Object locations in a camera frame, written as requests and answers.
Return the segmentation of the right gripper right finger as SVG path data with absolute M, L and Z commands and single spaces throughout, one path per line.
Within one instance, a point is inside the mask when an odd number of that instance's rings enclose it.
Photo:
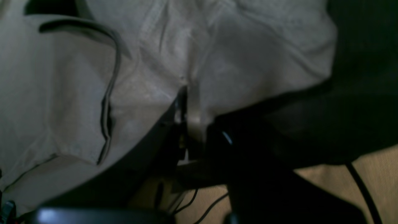
M 227 185 L 231 224 L 366 224 L 361 209 L 297 175 L 271 151 L 273 134 L 256 120 L 215 120 L 206 150 Z

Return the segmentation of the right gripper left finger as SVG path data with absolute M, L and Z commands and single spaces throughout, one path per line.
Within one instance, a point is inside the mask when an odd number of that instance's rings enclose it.
M 179 89 L 169 108 L 124 157 L 127 174 L 173 169 L 181 157 L 180 138 L 186 134 L 187 86 Z

